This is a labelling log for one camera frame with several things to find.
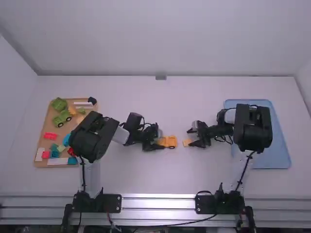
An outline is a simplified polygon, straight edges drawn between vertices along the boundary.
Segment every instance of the orange block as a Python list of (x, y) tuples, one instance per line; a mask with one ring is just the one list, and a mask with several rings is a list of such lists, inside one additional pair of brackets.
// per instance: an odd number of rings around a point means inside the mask
[(166, 148), (174, 149), (177, 147), (177, 137), (174, 135), (162, 137), (157, 143)]
[(183, 141), (184, 147), (188, 147), (188, 146), (189, 146), (189, 143), (191, 143), (191, 142), (192, 142), (192, 140), (191, 140), (190, 138), (184, 140), (184, 141)]

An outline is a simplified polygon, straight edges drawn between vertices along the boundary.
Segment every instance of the yellow toy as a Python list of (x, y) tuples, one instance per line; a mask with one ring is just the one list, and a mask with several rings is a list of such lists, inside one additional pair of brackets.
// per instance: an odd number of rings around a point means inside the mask
[(174, 149), (177, 147), (177, 137), (174, 135), (162, 137), (157, 143), (166, 148)]

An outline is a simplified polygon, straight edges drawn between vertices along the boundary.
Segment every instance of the blue tray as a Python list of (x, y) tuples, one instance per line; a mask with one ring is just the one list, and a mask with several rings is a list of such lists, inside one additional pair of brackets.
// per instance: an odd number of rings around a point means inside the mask
[[(225, 108), (234, 108), (237, 106), (237, 103), (255, 104), (269, 107), (270, 109), (273, 132), (272, 144), (257, 157), (256, 161), (253, 163), (253, 168), (289, 168), (292, 164), (291, 158), (288, 154), (283, 132), (272, 103), (269, 100), (226, 100), (224, 105)], [(232, 156), (239, 151), (239, 147), (233, 144), (231, 147)]]

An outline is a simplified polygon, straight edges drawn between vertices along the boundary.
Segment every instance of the green block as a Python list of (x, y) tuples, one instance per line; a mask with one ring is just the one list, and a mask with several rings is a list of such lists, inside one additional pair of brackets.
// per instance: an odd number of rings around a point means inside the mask
[(81, 113), (81, 114), (83, 114), (83, 115), (86, 113), (86, 110), (85, 110), (84, 107), (78, 108), (77, 111), (78, 111), (78, 113)]
[(57, 150), (61, 153), (66, 147), (64, 145), (58, 146)]

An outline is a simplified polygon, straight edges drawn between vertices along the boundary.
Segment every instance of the yellow block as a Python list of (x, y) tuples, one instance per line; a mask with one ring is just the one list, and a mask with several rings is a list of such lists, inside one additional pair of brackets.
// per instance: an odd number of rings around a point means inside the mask
[(68, 107), (68, 112), (72, 115), (72, 116), (75, 116), (77, 114), (77, 111), (75, 110), (74, 107), (72, 106), (69, 106)]
[(188, 147), (188, 146), (189, 146), (189, 143), (191, 143), (191, 142), (192, 142), (192, 140), (191, 140), (190, 138), (185, 139), (185, 140), (183, 141), (184, 147)]
[(177, 137), (174, 135), (162, 137), (157, 143), (161, 146), (174, 149), (177, 147)]

